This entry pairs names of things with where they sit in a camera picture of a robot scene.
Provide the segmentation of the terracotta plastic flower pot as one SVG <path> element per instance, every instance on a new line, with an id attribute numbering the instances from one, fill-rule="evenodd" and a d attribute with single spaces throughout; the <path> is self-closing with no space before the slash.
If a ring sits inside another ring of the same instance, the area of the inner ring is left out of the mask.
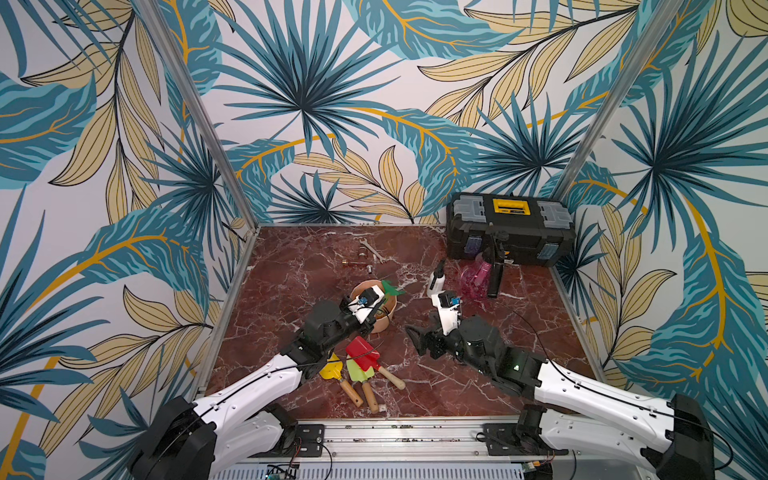
<path id="1" fill-rule="evenodd" d="M 363 290 L 372 287 L 374 285 L 377 285 L 381 287 L 381 281 L 382 280 L 366 280 L 361 283 L 359 283 L 351 292 L 351 298 L 354 299 L 356 296 L 358 296 Z M 386 297 L 386 302 L 384 303 L 383 307 L 379 311 L 380 313 L 384 314 L 384 330 L 386 330 L 392 320 L 395 308 L 397 306 L 397 297 Z"/>

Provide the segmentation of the green toy rake wooden handle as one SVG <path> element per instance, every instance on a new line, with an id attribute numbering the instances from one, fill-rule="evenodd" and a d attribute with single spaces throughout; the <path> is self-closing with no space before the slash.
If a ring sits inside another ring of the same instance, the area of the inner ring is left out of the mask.
<path id="1" fill-rule="evenodd" d="M 398 297 L 404 294 L 404 291 L 399 290 L 394 285 L 386 280 L 381 281 L 381 288 L 386 297 Z"/>

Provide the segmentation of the pink spray bottle black nozzle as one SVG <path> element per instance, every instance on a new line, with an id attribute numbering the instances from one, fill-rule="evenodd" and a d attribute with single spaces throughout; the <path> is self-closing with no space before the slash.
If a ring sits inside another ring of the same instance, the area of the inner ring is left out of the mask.
<path id="1" fill-rule="evenodd" d="M 486 240 L 486 246 L 460 277 L 462 295 L 476 301 L 496 299 L 499 296 L 508 255 L 508 233 L 496 232 Z"/>

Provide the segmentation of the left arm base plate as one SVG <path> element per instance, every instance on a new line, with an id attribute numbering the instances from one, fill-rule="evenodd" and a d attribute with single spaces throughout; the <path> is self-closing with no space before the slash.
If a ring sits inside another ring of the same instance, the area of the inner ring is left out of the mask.
<path id="1" fill-rule="evenodd" d="M 258 458 L 320 458 L 324 453 L 326 426 L 320 423 L 298 424 L 283 433 L 277 444 Z"/>

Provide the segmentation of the white spray bottle black nozzle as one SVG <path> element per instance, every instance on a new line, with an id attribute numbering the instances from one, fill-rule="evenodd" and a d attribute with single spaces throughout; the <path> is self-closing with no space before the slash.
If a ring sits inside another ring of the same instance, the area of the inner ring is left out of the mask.
<path id="1" fill-rule="evenodd" d="M 444 290 L 445 283 L 445 262 L 446 259 L 442 259 L 438 262 L 436 268 L 432 272 L 430 280 L 427 284 L 426 296 L 432 297 L 439 294 Z"/>

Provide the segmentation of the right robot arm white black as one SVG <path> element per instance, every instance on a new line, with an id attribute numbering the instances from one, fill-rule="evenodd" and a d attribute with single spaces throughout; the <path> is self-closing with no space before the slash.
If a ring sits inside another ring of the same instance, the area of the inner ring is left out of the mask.
<path id="1" fill-rule="evenodd" d="M 452 355 L 505 394 L 531 401 L 517 436 L 527 446 L 587 449 L 651 469 L 660 479 L 713 479 L 719 434 L 700 403 L 621 390 L 558 365 L 545 355 L 508 345 L 479 316 L 449 332 L 441 327 L 405 331 L 419 355 Z"/>

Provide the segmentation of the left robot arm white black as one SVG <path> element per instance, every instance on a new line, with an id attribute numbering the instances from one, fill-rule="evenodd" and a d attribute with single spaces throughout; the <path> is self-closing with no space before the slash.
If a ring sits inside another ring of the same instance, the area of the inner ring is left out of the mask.
<path id="1" fill-rule="evenodd" d="M 169 400 L 138 438 L 128 473 L 134 479 L 208 479 L 272 450 L 291 428 L 275 401 L 318 375 L 339 343 L 369 334 L 384 302 L 368 296 L 321 301 L 292 342 L 260 369 L 209 396 Z"/>

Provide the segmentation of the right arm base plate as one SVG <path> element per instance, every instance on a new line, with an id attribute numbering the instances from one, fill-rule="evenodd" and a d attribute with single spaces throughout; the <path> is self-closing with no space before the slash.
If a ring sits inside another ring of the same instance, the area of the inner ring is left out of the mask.
<path id="1" fill-rule="evenodd" d="M 528 427 L 517 423 L 485 423 L 475 439 L 483 443 L 491 457 L 543 456 L 547 458 L 568 455 L 567 449 L 554 449 L 545 444 Z"/>

